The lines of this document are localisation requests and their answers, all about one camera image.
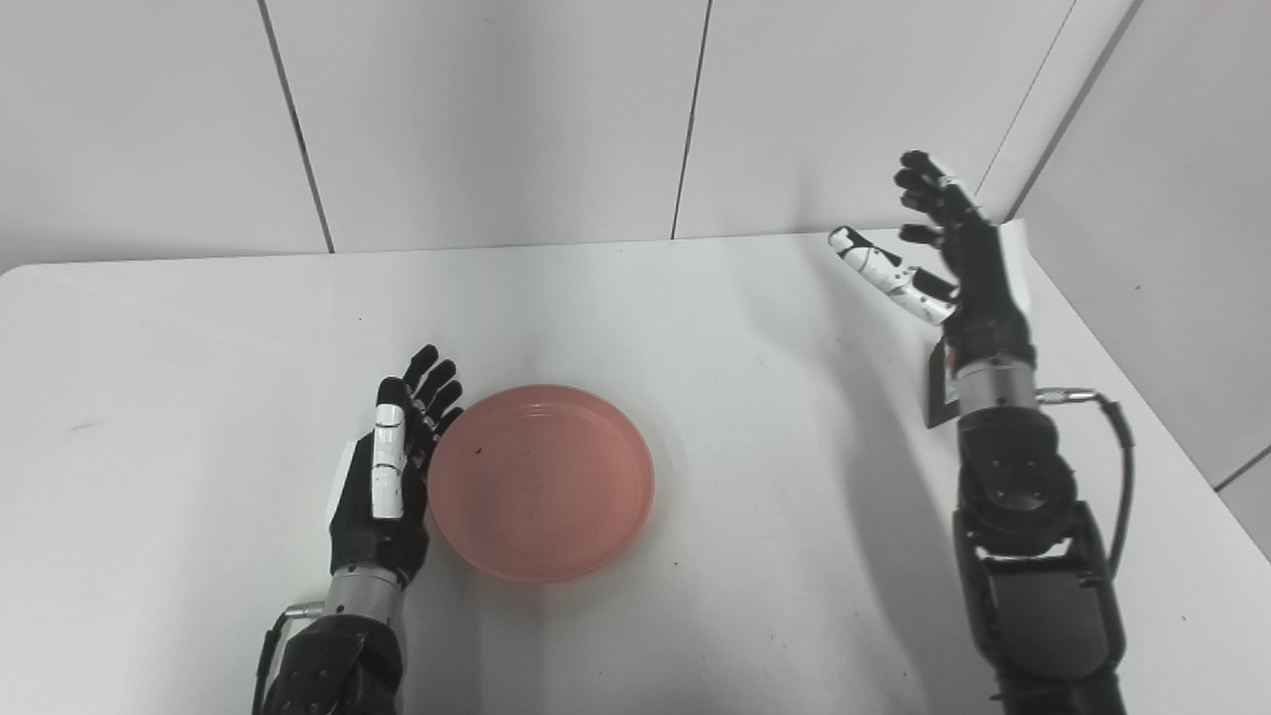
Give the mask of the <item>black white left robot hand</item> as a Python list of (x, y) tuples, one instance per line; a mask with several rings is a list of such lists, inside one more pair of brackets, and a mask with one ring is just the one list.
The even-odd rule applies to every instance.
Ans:
[(330, 517), (330, 571), (383, 566), (408, 585), (425, 563), (427, 472), (463, 408), (458, 366), (423, 345), (400, 376), (377, 385), (375, 420), (353, 444)]

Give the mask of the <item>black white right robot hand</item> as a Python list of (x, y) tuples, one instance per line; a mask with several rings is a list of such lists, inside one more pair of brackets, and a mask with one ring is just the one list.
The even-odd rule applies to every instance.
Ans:
[(900, 163), (894, 182), (902, 204), (927, 222), (904, 224), (899, 240), (933, 248), (956, 279), (941, 279), (846, 225), (827, 235), (835, 257), (905, 312), (939, 326), (953, 349), (953, 370), (993, 359), (1036, 367), (1030, 320), (1012, 293), (999, 225), (929, 152), (904, 152)]

